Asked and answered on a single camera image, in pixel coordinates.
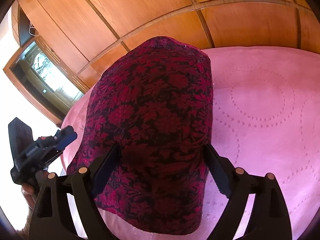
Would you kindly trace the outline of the person's left hand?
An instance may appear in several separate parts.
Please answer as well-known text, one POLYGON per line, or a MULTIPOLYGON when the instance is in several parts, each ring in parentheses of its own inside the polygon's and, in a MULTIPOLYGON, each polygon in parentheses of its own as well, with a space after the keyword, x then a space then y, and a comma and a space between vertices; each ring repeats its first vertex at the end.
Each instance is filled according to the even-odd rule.
POLYGON ((31 185, 24 183, 21 186, 21 192, 29 206, 29 209, 33 210, 37 200, 34 188, 31 185))

